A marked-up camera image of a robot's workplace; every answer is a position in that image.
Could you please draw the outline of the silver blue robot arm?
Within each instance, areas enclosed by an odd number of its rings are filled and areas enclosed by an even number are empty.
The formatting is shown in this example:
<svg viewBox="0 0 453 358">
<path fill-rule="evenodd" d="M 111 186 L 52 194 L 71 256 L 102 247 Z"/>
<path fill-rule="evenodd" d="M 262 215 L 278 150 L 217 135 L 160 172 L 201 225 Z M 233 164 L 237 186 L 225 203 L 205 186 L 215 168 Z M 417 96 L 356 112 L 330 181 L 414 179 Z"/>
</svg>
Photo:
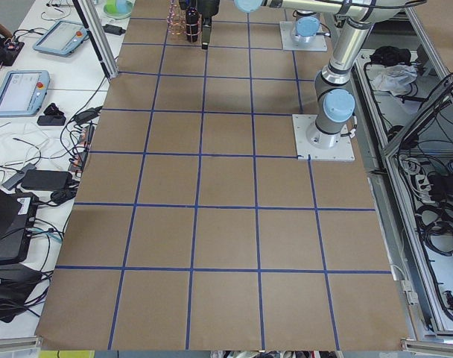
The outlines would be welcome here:
<svg viewBox="0 0 453 358">
<path fill-rule="evenodd" d="M 330 13 L 346 17 L 329 63 L 319 74 L 319 84 L 342 87 L 349 82 L 350 72 L 373 25 L 383 22 L 406 7 L 405 1 L 236 1 L 242 12 L 251 13 L 260 7 L 287 8 L 299 12 Z"/>
</svg>

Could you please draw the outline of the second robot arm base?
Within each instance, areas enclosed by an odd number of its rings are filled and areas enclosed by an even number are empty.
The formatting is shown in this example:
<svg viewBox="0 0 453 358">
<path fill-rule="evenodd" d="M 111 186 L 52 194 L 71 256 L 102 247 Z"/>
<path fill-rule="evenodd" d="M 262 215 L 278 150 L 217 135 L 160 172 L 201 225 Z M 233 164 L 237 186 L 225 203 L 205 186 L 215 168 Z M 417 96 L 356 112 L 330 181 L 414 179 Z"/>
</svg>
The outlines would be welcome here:
<svg viewBox="0 0 453 358">
<path fill-rule="evenodd" d="M 316 12 L 295 10 L 293 13 L 295 22 L 291 29 L 291 39 L 297 44 L 310 43 L 317 35 L 320 28 L 320 20 Z"/>
</svg>

